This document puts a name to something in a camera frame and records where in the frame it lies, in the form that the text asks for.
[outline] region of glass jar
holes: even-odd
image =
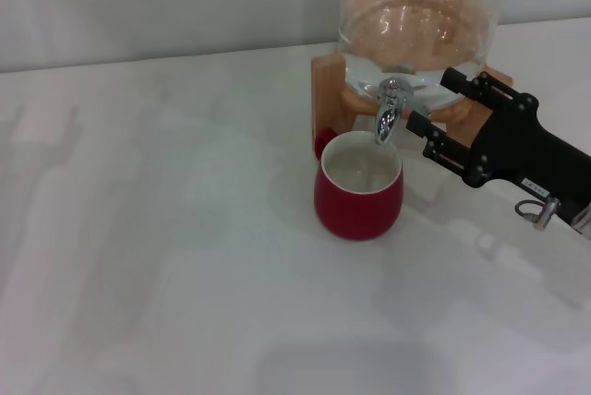
[[[414,90],[413,104],[429,115],[459,99],[439,85],[447,67],[469,78],[485,64],[504,0],[342,0],[339,49],[347,84],[376,97],[389,77]]]

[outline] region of red mug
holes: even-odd
[[[314,150],[320,160],[314,185],[314,207],[320,221],[332,233],[349,240],[368,240],[382,235],[398,219],[403,205],[403,162],[393,145],[378,147],[371,132],[347,132],[341,135],[331,129],[319,132]],[[388,166],[381,183],[375,190],[357,192],[339,178],[334,169],[342,163],[344,154],[354,150],[371,152],[373,157],[383,157]]]

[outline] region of white wall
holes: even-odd
[[[333,40],[338,0],[0,0],[0,71]],[[591,15],[508,0],[503,20]]]

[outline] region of spigot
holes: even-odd
[[[387,144],[396,124],[400,121],[404,106],[413,99],[413,87],[402,78],[386,78],[380,83],[378,101],[380,108],[376,115],[376,142]]]

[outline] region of label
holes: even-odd
[[[536,194],[541,195],[544,198],[548,198],[548,195],[550,195],[550,192],[546,190],[544,187],[538,186],[536,183],[534,183],[531,180],[528,180],[527,178],[524,178],[524,181],[522,181],[521,184],[527,187],[532,192],[535,192]]]

